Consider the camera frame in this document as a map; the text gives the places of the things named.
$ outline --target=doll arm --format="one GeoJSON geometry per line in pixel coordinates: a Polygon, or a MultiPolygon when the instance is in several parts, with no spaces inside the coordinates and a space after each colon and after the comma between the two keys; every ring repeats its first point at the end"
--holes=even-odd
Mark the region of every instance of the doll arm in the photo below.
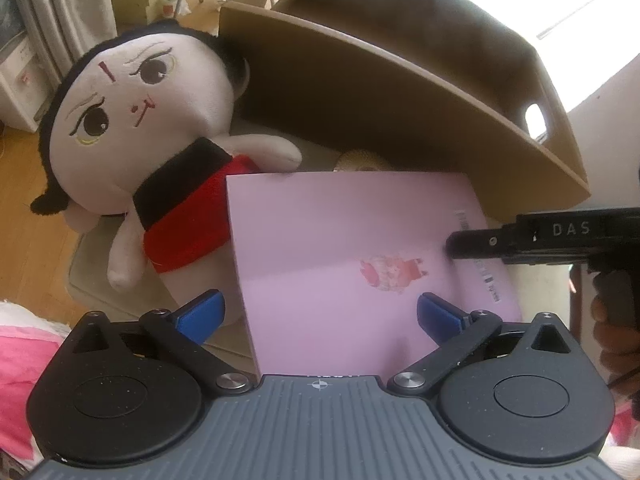
{"type": "Polygon", "coordinates": [[[144,229],[135,210],[129,212],[120,225],[109,251],[107,279],[115,290],[124,291],[133,288],[145,272],[143,232],[144,229]]]}
{"type": "Polygon", "coordinates": [[[230,155],[246,155],[265,173],[295,171],[302,154],[293,142],[282,137],[248,134],[216,138],[214,141],[230,155]]]}

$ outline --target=crosshair mark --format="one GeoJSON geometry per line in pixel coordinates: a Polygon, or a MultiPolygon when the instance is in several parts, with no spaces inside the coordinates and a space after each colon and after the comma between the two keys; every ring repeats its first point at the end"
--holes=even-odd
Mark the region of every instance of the crosshair mark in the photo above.
{"type": "Polygon", "coordinates": [[[317,381],[313,381],[308,384],[309,386],[314,387],[316,390],[324,390],[326,387],[331,386],[328,382],[323,381],[322,379],[318,379],[317,381]]]}

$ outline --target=screw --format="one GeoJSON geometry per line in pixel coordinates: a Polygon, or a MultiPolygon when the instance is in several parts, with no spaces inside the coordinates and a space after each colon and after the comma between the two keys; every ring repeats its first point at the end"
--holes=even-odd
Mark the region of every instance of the screw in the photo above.
{"type": "Polygon", "coordinates": [[[420,388],[424,384],[424,377],[417,372],[400,372],[394,376],[394,382],[401,388],[420,388]]]}
{"type": "Polygon", "coordinates": [[[239,390],[249,385],[249,379],[244,374],[232,372],[220,375],[216,379],[216,384],[223,390],[239,390]]]}

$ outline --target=gray textured surface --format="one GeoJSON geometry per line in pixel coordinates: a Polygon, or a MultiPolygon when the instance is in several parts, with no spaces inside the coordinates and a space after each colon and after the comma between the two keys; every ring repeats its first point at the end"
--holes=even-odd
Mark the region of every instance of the gray textured surface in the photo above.
{"type": "Polygon", "coordinates": [[[375,378],[265,377],[214,403],[185,441],[149,462],[79,470],[47,462],[31,480],[605,480],[592,457],[548,468],[494,462],[457,443],[426,403],[375,378]]]}

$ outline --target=cardboard box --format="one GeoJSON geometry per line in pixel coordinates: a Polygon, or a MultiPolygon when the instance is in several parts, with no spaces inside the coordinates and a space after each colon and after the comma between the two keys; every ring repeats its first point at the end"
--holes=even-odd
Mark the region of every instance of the cardboard box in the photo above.
{"type": "Polygon", "coordinates": [[[535,49],[468,0],[229,0],[220,36],[251,67],[248,120],[399,170],[462,171],[499,221],[589,196],[535,49]]]}

